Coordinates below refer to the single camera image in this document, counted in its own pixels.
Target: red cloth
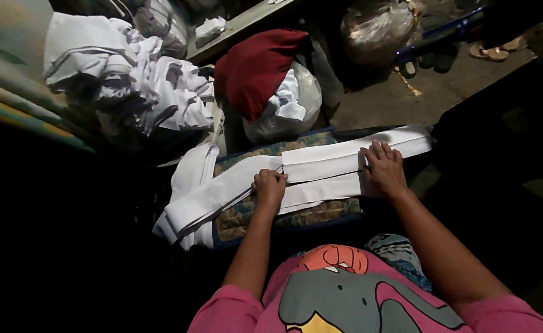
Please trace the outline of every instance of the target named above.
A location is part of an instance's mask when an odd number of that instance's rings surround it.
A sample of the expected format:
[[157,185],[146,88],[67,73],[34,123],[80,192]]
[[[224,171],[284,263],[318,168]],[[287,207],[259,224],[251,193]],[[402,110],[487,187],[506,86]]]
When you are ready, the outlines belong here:
[[286,77],[300,42],[308,34],[276,29],[255,34],[231,47],[216,62],[214,89],[247,121],[261,116]]

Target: patterned fabric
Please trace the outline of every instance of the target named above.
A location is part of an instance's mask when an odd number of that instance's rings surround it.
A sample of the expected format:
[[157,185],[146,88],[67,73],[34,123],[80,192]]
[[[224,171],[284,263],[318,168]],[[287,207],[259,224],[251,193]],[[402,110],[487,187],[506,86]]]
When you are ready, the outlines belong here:
[[392,233],[380,233],[373,237],[364,249],[379,257],[423,291],[432,293],[432,282],[423,275],[421,263],[409,239]]
[[[276,143],[274,145],[253,150],[253,152],[217,163],[214,168],[214,177],[222,174],[232,165],[238,163],[238,161],[250,156],[279,156],[282,155],[282,152],[287,150],[310,146],[331,145],[336,142],[337,141],[335,138],[333,138],[331,132],[323,132],[301,137],[294,142]],[[236,205],[222,212],[222,214],[220,214],[214,220],[218,238],[224,242],[243,237],[247,231],[249,223],[251,222],[254,209],[255,203],[253,202],[252,196],[249,195]],[[357,198],[326,201],[317,207],[302,209],[296,212],[276,216],[274,219],[274,225],[275,228],[309,226],[360,212],[360,202]]]
[[52,14],[48,1],[0,0],[0,121],[94,152],[88,145],[105,145],[95,119],[69,110],[42,78]]

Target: white plastic bag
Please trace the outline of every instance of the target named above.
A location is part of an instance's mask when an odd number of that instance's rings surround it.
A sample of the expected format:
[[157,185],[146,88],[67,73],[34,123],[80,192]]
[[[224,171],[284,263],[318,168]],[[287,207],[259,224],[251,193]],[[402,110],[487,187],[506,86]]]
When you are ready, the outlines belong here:
[[161,37],[165,55],[185,59],[192,30],[181,4],[175,0],[147,0],[134,15],[134,24],[144,37]]
[[243,127],[249,141],[254,144],[279,142],[308,132],[319,117],[322,97],[319,82],[303,65],[293,62],[294,76],[298,81],[298,104],[306,114],[302,120],[284,118],[275,114],[262,114],[249,124],[243,119]]
[[391,65],[417,22],[413,6],[407,2],[358,1],[341,21],[346,52],[360,66]]

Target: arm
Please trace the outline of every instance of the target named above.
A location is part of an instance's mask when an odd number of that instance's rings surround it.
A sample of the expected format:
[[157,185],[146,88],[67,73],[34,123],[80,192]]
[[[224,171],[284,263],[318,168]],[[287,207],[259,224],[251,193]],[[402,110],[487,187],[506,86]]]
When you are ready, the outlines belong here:
[[263,169],[254,178],[252,187],[257,190],[255,213],[224,276],[223,286],[233,284],[261,299],[269,260],[270,230],[284,197],[288,175]]
[[407,187],[401,153],[374,141],[370,149],[361,149],[370,168],[366,178],[392,203],[415,252],[434,285],[450,306],[512,294]]

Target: concrete floor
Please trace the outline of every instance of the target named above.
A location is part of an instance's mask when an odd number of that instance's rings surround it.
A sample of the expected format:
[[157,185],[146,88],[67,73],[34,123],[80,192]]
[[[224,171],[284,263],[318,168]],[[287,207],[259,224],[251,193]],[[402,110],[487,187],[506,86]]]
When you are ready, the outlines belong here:
[[453,106],[512,73],[535,58],[528,49],[513,52],[504,62],[494,63],[468,56],[469,46],[461,46],[450,72],[418,69],[409,84],[422,93],[416,97],[392,73],[386,82],[345,95],[331,117],[337,130],[362,129],[381,125],[433,125]]

